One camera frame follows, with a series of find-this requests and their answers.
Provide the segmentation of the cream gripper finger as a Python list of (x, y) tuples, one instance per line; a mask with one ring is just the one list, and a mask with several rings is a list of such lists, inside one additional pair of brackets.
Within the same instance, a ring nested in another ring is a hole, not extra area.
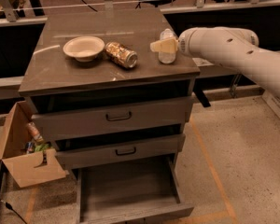
[(152, 42), (150, 50), (153, 52), (176, 53), (178, 51), (178, 40), (170, 37)]

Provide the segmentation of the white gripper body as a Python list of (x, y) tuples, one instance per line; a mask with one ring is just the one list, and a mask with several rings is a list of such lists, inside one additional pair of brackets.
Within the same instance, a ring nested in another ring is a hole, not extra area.
[(182, 32), (178, 38), (179, 51), (185, 56), (202, 58), (201, 43), (207, 31), (205, 27), (194, 27)]

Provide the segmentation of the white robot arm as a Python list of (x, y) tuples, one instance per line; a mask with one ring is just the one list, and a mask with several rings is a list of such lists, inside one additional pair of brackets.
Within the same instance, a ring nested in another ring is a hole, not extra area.
[(179, 38), (152, 42), (150, 49), (173, 54), (180, 51), (233, 69), (280, 98), (280, 53), (261, 49), (253, 41), (258, 42), (258, 38), (251, 30), (197, 27), (185, 30)]

